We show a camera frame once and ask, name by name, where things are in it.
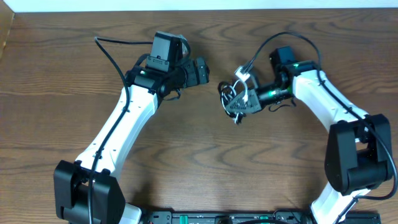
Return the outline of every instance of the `wooden table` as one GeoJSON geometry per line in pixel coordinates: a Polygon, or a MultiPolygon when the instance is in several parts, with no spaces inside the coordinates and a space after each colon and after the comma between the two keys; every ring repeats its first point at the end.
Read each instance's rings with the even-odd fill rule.
{"type": "MultiPolygon", "coordinates": [[[[396,157],[397,23],[398,9],[18,14],[0,63],[0,223],[65,223],[55,216],[54,168],[89,145],[122,88],[93,37],[152,40],[157,30],[183,34],[193,55],[207,59],[210,82],[162,103],[145,125],[124,165],[126,200],[185,211],[307,208],[326,184],[322,124],[297,102],[236,126],[216,87],[266,37],[300,32],[318,45],[324,71],[347,98],[389,118],[396,157]]],[[[268,54],[283,45],[299,59],[315,59],[302,40],[272,41],[256,61],[263,83],[273,79],[268,54]]],[[[124,71],[150,52],[149,46],[104,46],[124,71]]],[[[362,200],[356,208],[398,222],[397,196],[362,200]]]]}

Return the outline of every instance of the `black metal base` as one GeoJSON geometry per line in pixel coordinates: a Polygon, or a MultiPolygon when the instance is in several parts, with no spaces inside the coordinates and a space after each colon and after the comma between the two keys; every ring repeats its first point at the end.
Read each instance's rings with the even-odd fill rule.
{"type": "MultiPolygon", "coordinates": [[[[147,212],[140,224],[238,224],[250,220],[281,220],[291,224],[316,224],[309,211],[278,209],[261,213],[193,213],[193,212],[147,212]]],[[[344,224],[381,224],[378,213],[354,213],[346,215],[344,224]]]]}

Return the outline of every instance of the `white panel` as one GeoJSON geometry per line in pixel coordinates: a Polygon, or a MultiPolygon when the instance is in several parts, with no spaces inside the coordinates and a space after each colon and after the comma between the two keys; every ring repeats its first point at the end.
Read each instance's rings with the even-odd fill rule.
{"type": "Polygon", "coordinates": [[[4,0],[14,12],[398,7],[397,0],[4,0]]]}

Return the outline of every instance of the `white backdrop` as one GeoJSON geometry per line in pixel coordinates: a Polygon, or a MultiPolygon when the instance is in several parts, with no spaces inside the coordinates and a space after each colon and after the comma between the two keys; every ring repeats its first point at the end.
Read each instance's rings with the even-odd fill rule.
{"type": "Polygon", "coordinates": [[[14,12],[398,7],[398,0],[4,0],[14,12]]]}

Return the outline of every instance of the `robotic arm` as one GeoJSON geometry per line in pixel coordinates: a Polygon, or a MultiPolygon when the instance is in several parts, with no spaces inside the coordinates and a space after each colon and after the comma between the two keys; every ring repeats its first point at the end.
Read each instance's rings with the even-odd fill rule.
{"type": "Polygon", "coordinates": [[[359,198],[364,198],[363,195],[393,175],[394,180],[396,178],[389,122],[382,114],[370,116],[352,104],[315,62],[297,61],[290,47],[276,49],[269,58],[275,75],[273,83],[261,86],[249,62],[235,71],[239,80],[234,85],[219,84],[221,103],[226,114],[239,124],[246,114],[257,113],[266,106],[271,111],[271,106],[282,100],[293,97],[302,100],[329,132],[325,158],[329,182],[311,204],[312,217],[318,224],[342,222],[359,198]],[[244,84],[244,91],[237,94],[236,84],[245,83],[249,78],[253,87],[244,84]],[[386,148],[364,123],[381,136],[386,148]],[[368,144],[367,149],[357,151],[356,142],[368,144]]]}
{"type": "Polygon", "coordinates": [[[209,82],[209,69],[203,58],[192,60],[190,47],[181,35],[157,32],[151,54],[144,54],[126,73],[129,99],[123,88],[120,99],[94,141],[74,163],[60,161],[54,172],[57,216],[70,223],[89,223],[88,194],[85,185],[104,141],[123,110],[126,110],[106,141],[94,172],[94,223],[136,224],[141,209],[127,204],[118,184],[124,161],[139,132],[171,91],[180,97],[180,88],[209,82]],[[146,66],[140,64],[146,59],[146,66]]]}

